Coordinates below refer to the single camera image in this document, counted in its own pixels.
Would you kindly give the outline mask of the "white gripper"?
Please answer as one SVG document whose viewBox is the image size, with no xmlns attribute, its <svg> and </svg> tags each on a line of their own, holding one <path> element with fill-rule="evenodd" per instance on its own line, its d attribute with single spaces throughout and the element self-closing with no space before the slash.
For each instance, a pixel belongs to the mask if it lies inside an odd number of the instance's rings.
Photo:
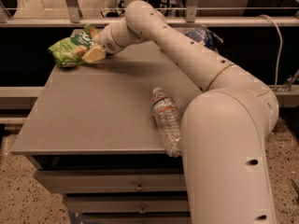
<svg viewBox="0 0 299 224">
<path fill-rule="evenodd" d="M 131 37 L 125 18 L 107 25 L 94 38 L 97 43 L 90 48 L 83 49 L 82 60 L 85 63 L 95 63 L 109 54 L 117 54 L 131 44 Z"/>
</svg>

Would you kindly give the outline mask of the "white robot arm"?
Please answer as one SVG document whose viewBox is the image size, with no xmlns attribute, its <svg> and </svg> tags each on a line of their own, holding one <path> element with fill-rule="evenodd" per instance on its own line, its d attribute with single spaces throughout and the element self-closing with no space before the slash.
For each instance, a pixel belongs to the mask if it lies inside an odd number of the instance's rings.
<svg viewBox="0 0 299 224">
<path fill-rule="evenodd" d="M 264 147 L 278 100 L 267 85 L 171 28 L 144 1 L 130 3 L 92 40 L 103 55 L 152 41 L 201 90 L 181 122 L 192 224 L 278 224 Z"/>
</svg>

